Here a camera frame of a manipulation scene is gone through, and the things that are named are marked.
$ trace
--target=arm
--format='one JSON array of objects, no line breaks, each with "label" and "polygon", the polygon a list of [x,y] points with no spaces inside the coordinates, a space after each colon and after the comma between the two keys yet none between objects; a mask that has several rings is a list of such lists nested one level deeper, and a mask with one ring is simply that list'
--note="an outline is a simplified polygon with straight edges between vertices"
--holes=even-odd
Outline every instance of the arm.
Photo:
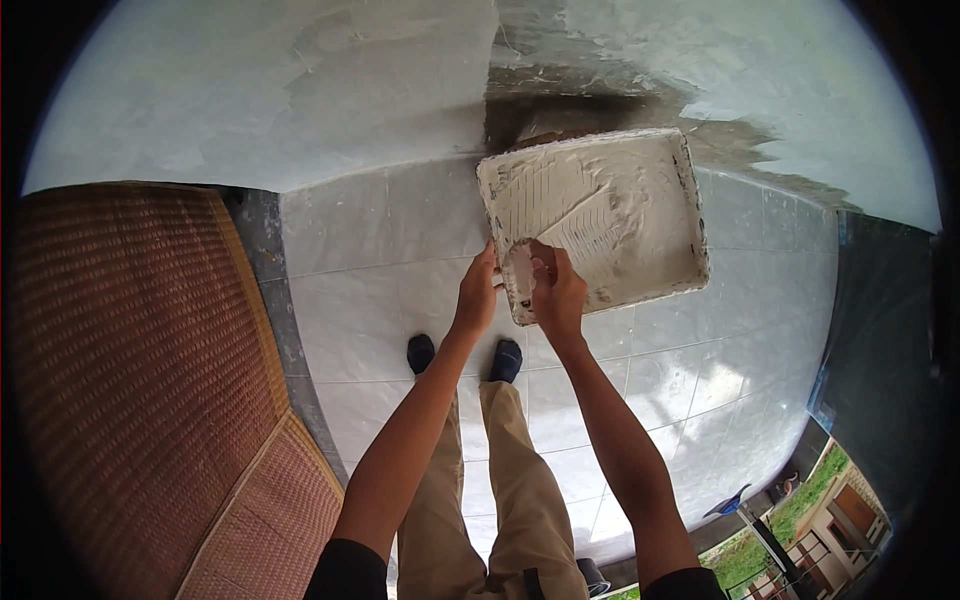
[{"label": "arm", "polygon": [[580,330],[587,284],[566,251],[555,250],[556,282],[534,259],[534,313],[564,364],[597,462],[634,528],[641,592],[659,577],[700,561],[687,535],[666,464],[610,380],[590,354]]},{"label": "arm", "polygon": [[490,326],[496,292],[493,243],[477,254],[460,284],[457,313],[430,366],[373,440],[357,465],[333,530],[386,563],[400,522],[444,428],[457,381],[477,340]]}]

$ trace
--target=white paint tray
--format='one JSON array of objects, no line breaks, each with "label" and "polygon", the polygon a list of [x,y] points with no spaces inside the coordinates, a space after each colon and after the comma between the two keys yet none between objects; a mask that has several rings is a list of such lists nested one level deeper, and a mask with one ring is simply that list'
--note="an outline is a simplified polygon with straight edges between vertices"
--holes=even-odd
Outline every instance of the white paint tray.
[{"label": "white paint tray", "polygon": [[518,325],[537,322],[530,239],[567,250],[588,285],[585,315],[707,286],[700,196],[678,129],[599,133],[489,156],[477,180]]}]

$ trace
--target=foot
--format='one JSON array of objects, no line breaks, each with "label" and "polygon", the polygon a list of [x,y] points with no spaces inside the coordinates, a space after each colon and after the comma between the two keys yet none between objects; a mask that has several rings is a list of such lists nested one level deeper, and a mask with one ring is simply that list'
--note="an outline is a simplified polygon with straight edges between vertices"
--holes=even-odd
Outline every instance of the foot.
[{"label": "foot", "polygon": [[513,340],[500,340],[496,343],[488,381],[513,383],[522,364],[523,354],[520,352],[519,344]]},{"label": "foot", "polygon": [[410,341],[407,342],[407,363],[413,370],[414,375],[426,371],[435,353],[433,341],[427,334],[422,333],[410,338]]}]

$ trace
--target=woven mat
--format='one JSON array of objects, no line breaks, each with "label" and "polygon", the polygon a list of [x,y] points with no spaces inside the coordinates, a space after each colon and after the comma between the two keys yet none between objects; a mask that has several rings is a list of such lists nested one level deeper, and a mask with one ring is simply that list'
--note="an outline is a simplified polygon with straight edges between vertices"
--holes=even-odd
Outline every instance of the woven mat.
[{"label": "woven mat", "polygon": [[23,203],[5,318],[40,479],[108,596],[173,597],[289,411],[250,265],[209,190]]},{"label": "woven mat", "polygon": [[291,411],[214,526],[178,599],[300,600],[343,503],[330,477]]}]

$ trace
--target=white tile floor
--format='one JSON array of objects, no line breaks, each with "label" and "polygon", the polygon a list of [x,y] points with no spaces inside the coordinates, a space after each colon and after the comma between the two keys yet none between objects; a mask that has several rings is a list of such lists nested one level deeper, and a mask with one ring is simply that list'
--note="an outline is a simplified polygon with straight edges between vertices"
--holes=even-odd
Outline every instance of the white tile floor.
[{"label": "white tile floor", "polygon": [[[310,375],[352,472],[413,384],[407,339],[436,343],[468,257],[486,237],[475,159],[402,165],[281,198],[290,291]],[[698,169],[711,245],[707,290],[584,319],[591,349],[671,469],[689,528],[744,483],[757,492],[803,430],[836,278],[836,219],[806,201]],[[531,437],[570,512],[578,556],[633,553],[576,398],[536,327],[505,299],[459,385],[464,516],[486,557],[495,537],[488,447],[477,397],[498,337],[526,357],[517,387]]]}]

